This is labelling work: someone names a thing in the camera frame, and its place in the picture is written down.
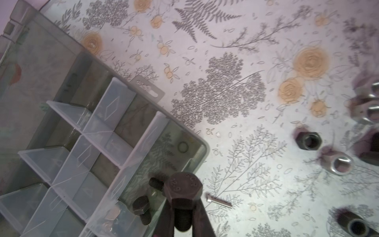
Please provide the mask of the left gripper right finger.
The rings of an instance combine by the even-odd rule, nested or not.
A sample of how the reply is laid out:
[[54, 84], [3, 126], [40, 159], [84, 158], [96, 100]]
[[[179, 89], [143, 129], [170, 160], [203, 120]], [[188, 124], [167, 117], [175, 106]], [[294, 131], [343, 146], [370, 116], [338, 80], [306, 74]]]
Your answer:
[[192, 236], [216, 237], [202, 200], [197, 200], [192, 210]]

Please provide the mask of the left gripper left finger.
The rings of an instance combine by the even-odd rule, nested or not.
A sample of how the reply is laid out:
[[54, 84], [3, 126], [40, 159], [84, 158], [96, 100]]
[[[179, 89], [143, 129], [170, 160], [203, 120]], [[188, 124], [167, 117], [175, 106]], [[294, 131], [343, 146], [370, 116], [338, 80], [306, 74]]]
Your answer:
[[174, 237], [174, 209], [168, 200], [165, 201], [152, 237]]

